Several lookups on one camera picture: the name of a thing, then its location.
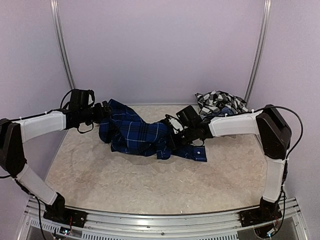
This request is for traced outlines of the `blue plaid long sleeve shirt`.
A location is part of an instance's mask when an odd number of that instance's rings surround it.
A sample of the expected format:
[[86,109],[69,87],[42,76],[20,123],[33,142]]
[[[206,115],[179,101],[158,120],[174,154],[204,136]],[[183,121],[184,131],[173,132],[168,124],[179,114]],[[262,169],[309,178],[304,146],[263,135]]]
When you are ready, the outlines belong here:
[[169,147],[169,134],[172,132],[161,120],[145,122],[132,108],[114,99],[108,102],[111,116],[101,120],[98,135],[101,141],[110,145],[112,152],[149,157],[156,155],[158,160],[168,160],[172,155],[206,162],[204,146],[187,144],[173,150]]

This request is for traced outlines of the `light blue plastic basket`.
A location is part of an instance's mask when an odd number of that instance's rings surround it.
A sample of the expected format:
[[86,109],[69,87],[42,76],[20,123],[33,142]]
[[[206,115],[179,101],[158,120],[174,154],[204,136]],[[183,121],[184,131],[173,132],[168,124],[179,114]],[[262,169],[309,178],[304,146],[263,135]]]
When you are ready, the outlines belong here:
[[202,118],[209,117],[212,114],[212,110],[210,108],[203,107],[199,110],[199,115]]

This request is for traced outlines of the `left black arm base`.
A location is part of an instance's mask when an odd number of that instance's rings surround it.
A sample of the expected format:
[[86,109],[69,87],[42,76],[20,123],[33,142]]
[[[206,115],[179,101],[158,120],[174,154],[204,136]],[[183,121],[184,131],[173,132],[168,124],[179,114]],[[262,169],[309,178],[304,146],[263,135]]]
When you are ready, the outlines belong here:
[[65,198],[57,192],[53,204],[45,205],[43,218],[70,227],[84,228],[88,213],[82,210],[71,209],[65,206]]

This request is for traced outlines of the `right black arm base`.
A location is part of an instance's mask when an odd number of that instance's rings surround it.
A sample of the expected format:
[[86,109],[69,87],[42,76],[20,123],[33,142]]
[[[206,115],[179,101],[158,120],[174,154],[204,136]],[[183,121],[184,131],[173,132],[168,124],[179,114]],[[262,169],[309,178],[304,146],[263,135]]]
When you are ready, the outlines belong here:
[[284,214],[280,210],[280,199],[281,196],[275,202],[270,202],[261,197],[258,207],[240,211],[239,220],[241,226],[249,227],[274,221],[276,219],[282,220],[284,218]]

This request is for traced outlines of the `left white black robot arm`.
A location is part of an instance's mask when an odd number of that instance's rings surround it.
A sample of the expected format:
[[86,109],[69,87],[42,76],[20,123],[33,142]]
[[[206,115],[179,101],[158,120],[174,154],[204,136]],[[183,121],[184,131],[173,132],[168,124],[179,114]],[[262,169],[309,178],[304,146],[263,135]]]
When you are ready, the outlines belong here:
[[63,223],[70,218],[64,197],[49,187],[28,165],[24,144],[49,133],[93,126],[110,117],[107,101],[97,103],[93,90],[72,89],[61,100],[59,108],[44,113],[0,120],[0,166],[23,191],[44,203],[47,212]]

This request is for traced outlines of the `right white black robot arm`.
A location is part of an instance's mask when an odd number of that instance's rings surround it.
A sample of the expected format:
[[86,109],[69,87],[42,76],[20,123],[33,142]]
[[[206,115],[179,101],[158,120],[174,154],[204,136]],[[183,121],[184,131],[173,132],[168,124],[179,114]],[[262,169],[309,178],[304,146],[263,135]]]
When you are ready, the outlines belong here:
[[267,163],[266,182],[256,218],[266,222],[278,207],[283,185],[288,174],[288,153],[292,131],[274,105],[235,115],[201,118],[189,105],[169,120],[173,132],[168,137],[172,150],[181,149],[195,140],[206,140],[231,135],[255,135],[260,138]]

